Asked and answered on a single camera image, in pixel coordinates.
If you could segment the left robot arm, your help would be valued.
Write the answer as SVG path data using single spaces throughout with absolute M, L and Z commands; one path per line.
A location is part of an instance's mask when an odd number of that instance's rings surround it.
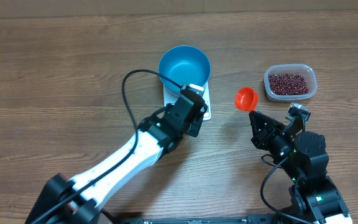
M 184 135 L 197 137 L 207 105 L 200 92 L 183 90 L 174 104 L 155 111 L 120 149 L 90 170 L 65 180 L 52 177 L 27 223 L 97 223 L 108 200 L 140 171 L 174 151 Z

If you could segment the blue metal bowl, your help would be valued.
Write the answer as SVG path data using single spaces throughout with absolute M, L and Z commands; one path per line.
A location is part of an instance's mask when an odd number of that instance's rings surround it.
M 200 49 L 180 45 L 162 55 L 158 72 L 179 85 L 186 83 L 204 88 L 211 76 L 211 62 Z

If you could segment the red measuring scoop blue handle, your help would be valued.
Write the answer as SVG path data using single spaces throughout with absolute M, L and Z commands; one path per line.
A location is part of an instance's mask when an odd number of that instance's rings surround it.
M 259 96 L 257 92 L 251 87 L 241 88 L 234 97 L 234 106 L 242 111 L 252 112 L 257 103 Z

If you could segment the red adzuki beans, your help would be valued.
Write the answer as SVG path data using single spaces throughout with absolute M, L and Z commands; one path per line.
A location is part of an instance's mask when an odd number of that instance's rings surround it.
M 309 91 L 305 78 L 297 74 L 270 74 L 268 84 L 276 95 L 305 95 Z

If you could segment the clear plastic container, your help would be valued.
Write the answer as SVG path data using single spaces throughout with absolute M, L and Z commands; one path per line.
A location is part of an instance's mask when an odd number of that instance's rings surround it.
M 305 79 L 308 92 L 305 94 L 297 95 L 278 95 L 273 92 L 272 87 L 269 83 L 269 75 L 284 75 L 293 74 L 300 75 Z M 305 64 L 292 63 L 292 64 L 281 64 L 270 67 L 264 74 L 264 85 L 267 98 L 272 101 L 300 101 L 311 98 L 317 92 L 318 83 L 316 75 L 313 69 Z

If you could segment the white digital kitchen scale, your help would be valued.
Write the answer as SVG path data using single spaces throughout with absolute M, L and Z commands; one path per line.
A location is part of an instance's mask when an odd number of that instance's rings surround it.
M 209 95 L 208 82 L 206 82 L 202 87 L 204 88 L 203 99 L 205 100 L 205 103 L 208 106 L 208 110 L 204 114 L 203 121 L 209 121 L 212 118 L 212 114 L 211 114 L 211 100 L 210 100 L 210 95 Z M 163 87 L 163 99 L 164 99 L 165 105 L 167 103 L 174 104 L 176 102 L 176 100 L 178 99 L 178 97 L 179 97 L 178 94 L 173 93 L 166 86 Z

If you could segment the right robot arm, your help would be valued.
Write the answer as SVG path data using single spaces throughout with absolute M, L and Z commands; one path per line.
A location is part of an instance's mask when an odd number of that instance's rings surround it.
M 349 209 L 327 175 L 329 156 L 323 135 L 306 130 L 310 112 L 290 108 L 283 123 L 262 113 L 249 113 L 252 143 L 268 151 L 273 170 L 282 169 L 293 181 L 289 188 L 291 205 L 268 208 L 272 223 L 352 223 Z

